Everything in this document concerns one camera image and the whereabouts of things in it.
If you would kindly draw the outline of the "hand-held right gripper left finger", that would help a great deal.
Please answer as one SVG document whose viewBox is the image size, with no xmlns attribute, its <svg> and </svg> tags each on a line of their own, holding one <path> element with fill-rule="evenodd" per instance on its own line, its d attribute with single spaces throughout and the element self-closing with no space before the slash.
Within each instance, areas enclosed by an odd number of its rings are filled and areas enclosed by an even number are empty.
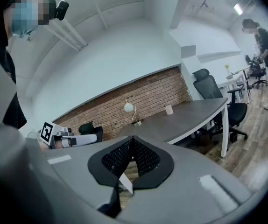
<svg viewBox="0 0 268 224">
<path fill-rule="evenodd" d="M 125 138 L 124 136 L 80 147 L 47 150 L 44 155 L 64 183 L 68 184 L 89 206 L 115 217 L 121 212 L 119 185 L 122 184 L 131 194 L 133 185 L 125 173 L 117 179 L 117 185 L 114 187 L 98 184 L 88 169 L 88 160 L 96 152 Z"/>
</svg>

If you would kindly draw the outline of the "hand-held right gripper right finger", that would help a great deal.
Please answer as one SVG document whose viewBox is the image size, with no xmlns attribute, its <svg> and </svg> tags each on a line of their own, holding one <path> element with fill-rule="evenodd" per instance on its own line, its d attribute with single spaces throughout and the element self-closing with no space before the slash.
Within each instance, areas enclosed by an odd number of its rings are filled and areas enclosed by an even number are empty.
<svg viewBox="0 0 268 224">
<path fill-rule="evenodd" d="M 252 195 L 235 176 L 204 155 L 143 138 L 174 161 L 169 177 L 155 189 L 136 190 L 117 216 L 126 224 L 208 224 L 228 215 Z"/>
</svg>

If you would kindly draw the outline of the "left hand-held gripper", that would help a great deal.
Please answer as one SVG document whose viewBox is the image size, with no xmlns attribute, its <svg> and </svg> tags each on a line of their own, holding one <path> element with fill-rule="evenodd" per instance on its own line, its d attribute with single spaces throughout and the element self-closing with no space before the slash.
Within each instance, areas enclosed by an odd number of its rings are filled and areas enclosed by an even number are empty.
<svg viewBox="0 0 268 224">
<path fill-rule="evenodd" d="M 49 149 L 66 147 L 79 147 L 96 143 L 98 138 L 95 134 L 74 136 L 70 128 L 62 127 L 54 123 L 45 122 L 40 133 L 40 138 Z"/>
</svg>

